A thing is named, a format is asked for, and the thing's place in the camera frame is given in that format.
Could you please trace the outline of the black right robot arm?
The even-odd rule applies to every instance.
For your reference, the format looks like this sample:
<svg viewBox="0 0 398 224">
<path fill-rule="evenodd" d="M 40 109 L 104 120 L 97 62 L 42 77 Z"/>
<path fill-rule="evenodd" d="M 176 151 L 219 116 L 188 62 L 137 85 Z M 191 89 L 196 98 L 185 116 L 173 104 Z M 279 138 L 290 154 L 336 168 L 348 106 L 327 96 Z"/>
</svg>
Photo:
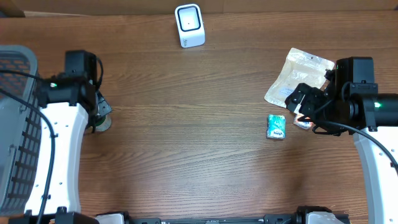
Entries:
<svg viewBox="0 0 398 224">
<path fill-rule="evenodd" d="M 321 90 L 299 83 L 285 99 L 313 132 L 352 135 L 364 174 L 369 223 L 397 223 L 397 94 L 379 93 L 371 57 L 336 61 Z"/>
</svg>

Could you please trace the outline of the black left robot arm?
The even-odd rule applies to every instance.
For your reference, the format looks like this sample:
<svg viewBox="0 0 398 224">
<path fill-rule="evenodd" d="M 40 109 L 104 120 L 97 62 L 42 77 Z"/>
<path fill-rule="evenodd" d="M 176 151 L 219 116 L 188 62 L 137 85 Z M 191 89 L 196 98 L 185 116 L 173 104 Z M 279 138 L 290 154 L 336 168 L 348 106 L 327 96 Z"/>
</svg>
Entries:
<svg viewBox="0 0 398 224">
<path fill-rule="evenodd" d="M 98 117 L 100 59 L 85 50 L 65 53 L 65 70 L 37 87 L 41 137 L 34 186 L 21 217 L 9 223 L 97 223 L 81 214 L 78 174 L 83 136 Z"/>
</svg>

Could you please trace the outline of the orange Kleenex tissue pack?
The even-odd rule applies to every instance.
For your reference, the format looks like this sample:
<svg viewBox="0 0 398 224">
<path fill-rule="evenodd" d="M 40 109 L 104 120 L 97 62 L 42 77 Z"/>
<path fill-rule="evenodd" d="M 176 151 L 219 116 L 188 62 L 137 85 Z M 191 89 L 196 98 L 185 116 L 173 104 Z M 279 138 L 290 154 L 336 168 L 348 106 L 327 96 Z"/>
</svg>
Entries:
<svg viewBox="0 0 398 224">
<path fill-rule="evenodd" d="M 309 122 L 309 121 L 299 121 L 299 119 L 301 117 L 303 117 L 303 114 L 296 114 L 295 118 L 294 118 L 294 121 L 293 121 L 293 124 L 298 126 L 298 127 L 300 127 L 300 128 L 302 128 L 302 129 L 306 129 L 306 130 L 310 129 L 313 126 L 313 123 Z"/>
</svg>

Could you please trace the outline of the brown snack packet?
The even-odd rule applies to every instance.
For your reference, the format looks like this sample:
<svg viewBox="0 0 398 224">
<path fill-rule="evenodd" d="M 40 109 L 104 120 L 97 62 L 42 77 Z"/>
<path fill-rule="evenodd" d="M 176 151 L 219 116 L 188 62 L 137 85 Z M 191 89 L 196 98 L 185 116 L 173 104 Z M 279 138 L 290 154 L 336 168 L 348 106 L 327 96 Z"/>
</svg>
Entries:
<svg viewBox="0 0 398 224">
<path fill-rule="evenodd" d="M 268 89 L 264 99 L 273 105 L 285 108 L 285 99 L 291 95 L 299 83 L 321 88 L 326 82 L 326 71 L 332 70 L 335 63 L 291 48 L 277 80 Z"/>
</svg>

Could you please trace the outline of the green lidded jar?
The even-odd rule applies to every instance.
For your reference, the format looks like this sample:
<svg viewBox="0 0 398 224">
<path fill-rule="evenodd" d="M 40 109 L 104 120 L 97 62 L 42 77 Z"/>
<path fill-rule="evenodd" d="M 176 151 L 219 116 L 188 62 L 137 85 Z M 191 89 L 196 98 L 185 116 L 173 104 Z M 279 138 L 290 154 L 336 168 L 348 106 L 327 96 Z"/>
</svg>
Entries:
<svg viewBox="0 0 398 224">
<path fill-rule="evenodd" d="M 110 115 L 103 116 L 98 118 L 95 123 L 95 131 L 96 132 L 105 132 L 107 129 L 111 127 L 111 117 Z"/>
</svg>

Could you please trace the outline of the small teal tissue pack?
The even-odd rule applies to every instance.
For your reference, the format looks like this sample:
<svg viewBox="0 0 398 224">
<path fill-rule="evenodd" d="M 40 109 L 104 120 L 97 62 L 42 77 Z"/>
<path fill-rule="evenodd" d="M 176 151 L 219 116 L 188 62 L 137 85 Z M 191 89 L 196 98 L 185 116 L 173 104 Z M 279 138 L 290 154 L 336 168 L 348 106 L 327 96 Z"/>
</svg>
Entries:
<svg viewBox="0 0 398 224">
<path fill-rule="evenodd" d="M 270 114 L 267 118 L 266 136 L 271 139 L 284 139 L 285 125 L 285 116 Z"/>
</svg>

